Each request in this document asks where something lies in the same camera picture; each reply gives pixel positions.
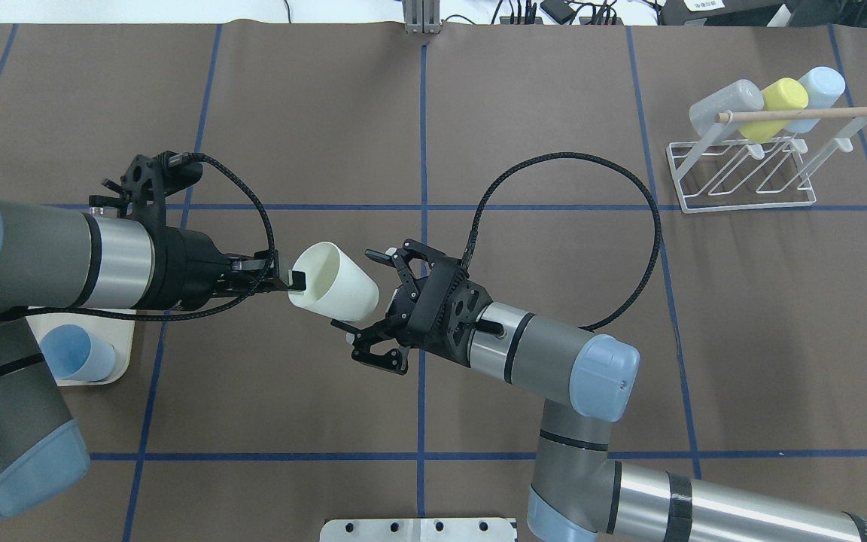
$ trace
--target white wire rack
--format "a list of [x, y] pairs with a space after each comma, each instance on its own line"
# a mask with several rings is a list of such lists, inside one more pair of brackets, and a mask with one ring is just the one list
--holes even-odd
[[[725, 140], [743, 123], [758, 120], [850, 119], [815, 155], [795, 134], [764, 144]], [[682, 212], [811, 206], [818, 198], [811, 176], [835, 151], [851, 152], [852, 136], [867, 124], [867, 107], [718, 113], [701, 140], [668, 145], [668, 165]]]

